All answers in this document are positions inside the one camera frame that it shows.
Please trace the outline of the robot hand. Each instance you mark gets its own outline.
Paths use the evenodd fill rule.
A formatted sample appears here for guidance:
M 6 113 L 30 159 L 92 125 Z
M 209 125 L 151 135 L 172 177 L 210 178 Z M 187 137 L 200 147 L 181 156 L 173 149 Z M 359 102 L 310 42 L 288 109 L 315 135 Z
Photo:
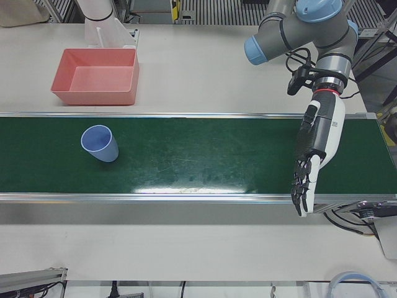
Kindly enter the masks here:
M 319 171 L 337 152 L 345 113 L 345 105 L 337 92 L 319 89 L 313 93 L 295 147 L 291 197 L 300 217 L 313 213 Z

